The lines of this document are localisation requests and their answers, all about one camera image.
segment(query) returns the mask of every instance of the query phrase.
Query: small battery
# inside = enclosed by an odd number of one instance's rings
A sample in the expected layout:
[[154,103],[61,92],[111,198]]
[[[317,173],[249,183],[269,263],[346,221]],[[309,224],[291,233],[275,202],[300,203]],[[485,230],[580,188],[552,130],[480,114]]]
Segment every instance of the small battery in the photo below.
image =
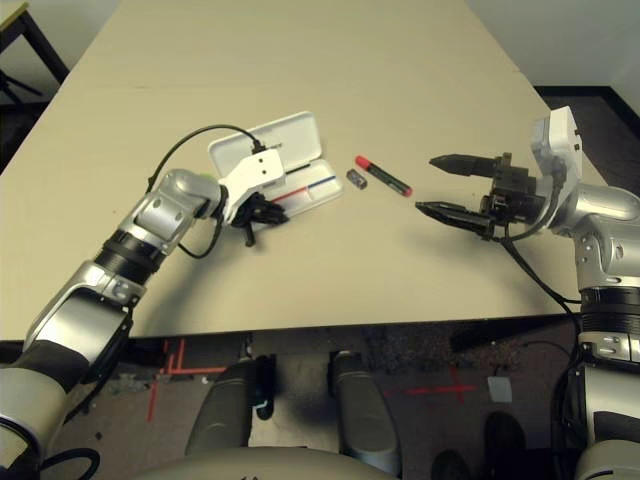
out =
[[367,179],[356,172],[353,168],[347,172],[347,178],[360,190],[367,188]]

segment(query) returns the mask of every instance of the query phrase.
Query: red marker cap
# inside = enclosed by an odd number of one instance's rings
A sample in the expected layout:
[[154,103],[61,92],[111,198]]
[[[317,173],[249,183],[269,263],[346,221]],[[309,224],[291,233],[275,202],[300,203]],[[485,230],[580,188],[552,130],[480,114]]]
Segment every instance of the red marker cap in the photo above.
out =
[[362,155],[358,155],[356,157],[356,165],[358,165],[359,167],[362,167],[365,170],[367,170],[369,168],[369,166],[371,165],[371,162],[369,160],[367,160],[366,158],[364,158]]

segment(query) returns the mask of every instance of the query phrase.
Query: white wall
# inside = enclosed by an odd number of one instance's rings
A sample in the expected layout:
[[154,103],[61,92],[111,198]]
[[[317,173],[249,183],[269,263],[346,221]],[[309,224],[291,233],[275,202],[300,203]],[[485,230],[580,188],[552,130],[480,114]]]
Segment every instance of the white wall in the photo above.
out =
[[467,0],[534,85],[610,85],[640,113],[640,1]]
[[[71,69],[111,16],[118,1],[29,0],[29,13]],[[0,9],[4,12],[6,8],[7,5],[0,0]],[[45,99],[51,98],[58,88],[55,78],[22,37],[2,52],[0,69],[42,91]],[[18,88],[13,90],[24,101],[42,100]],[[9,103],[3,94],[0,94],[0,103]]]

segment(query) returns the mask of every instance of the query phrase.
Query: black shoe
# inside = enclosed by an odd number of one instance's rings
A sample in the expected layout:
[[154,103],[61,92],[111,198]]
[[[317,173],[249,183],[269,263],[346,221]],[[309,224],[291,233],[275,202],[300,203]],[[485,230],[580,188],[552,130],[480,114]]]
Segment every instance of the black shoe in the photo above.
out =
[[494,478],[501,459],[526,449],[524,431],[508,413],[493,412],[484,424],[485,478]]
[[445,450],[431,465],[431,480],[471,480],[471,473],[458,452]]

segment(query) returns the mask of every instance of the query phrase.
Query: table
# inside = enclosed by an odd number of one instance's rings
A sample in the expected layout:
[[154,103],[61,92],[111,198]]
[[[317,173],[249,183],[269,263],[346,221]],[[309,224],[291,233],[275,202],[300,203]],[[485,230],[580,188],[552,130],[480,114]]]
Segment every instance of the table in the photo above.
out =
[[[413,207],[477,209],[489,181],[427,163],[493,156],[537,174],[531,127],[547,107],[462,0],[123,0],[0,177],[0,338],[30,322],[92,258],[183,134],[313,111],[340,176],[357,154],[409,183],[371,179],[262,231],[226,230],[214,253],[176,251],[136,309],[134,336],[557,313],[495,244]],[[210,172],[200,136],[173,167]],[[602,183],[590,164],[585,181]],[[204,247],[211,225],[185,238]],[[577,295],[572,242],[522,242],[540,276]]]

